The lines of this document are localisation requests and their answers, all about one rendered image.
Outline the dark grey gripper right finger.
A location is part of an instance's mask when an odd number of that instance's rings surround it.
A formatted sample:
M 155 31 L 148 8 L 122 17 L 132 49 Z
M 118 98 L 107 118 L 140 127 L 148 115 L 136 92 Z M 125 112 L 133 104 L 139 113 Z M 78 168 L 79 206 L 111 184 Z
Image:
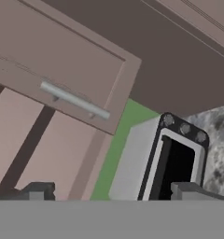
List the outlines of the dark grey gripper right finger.
M 204 190 L 194 182 L 173 182 L 171 184 L 172 200 L 181 201 L 224 201 L 224 196 Z

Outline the mauve cabinet door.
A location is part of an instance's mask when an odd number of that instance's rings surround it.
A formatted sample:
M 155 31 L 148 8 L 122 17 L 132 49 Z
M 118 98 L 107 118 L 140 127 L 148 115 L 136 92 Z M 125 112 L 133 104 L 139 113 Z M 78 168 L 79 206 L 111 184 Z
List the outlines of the mauve cabinet door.
M 0 0 L 0 84 L 109 134 L 117 127 L 141 60 L 42 0 Z M 54 101 L 46 81 L 110 113 Z

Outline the grey and black toaster oven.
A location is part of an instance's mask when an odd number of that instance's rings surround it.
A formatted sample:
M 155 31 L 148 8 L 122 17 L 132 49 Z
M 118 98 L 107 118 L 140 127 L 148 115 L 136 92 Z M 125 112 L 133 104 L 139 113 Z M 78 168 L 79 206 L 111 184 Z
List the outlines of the grey and black toaster oven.
M 109 191 L 112 200 L 168 200 L 173 182 L 204 179 L 208 134 L 165 112 L 134 125 L 126 139 Z

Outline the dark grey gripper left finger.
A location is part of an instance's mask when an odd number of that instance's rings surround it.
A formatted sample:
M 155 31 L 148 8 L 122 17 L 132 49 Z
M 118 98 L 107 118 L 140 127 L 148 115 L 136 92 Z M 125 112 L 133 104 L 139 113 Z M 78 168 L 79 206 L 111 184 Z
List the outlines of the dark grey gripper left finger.
M 54 201 L 54 182 L 31 182 L 23 189 L 12 189 L 0 196 L 0 201 Z

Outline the mauve wall cabinet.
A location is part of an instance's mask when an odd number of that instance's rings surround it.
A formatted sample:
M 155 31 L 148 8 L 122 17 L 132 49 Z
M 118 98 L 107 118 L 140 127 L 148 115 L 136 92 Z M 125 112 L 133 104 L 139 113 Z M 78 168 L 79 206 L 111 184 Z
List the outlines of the mauve wall cabinet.
M 212 74 L 217 56 L 200 43 L 130 21 L 117 45 L 141 60 L 118 127 L 109 134 L 0 84 L 0 196 L 52 181 L 60 200 L 104 199 L 130 129 L 182 110 L 176 87 Z

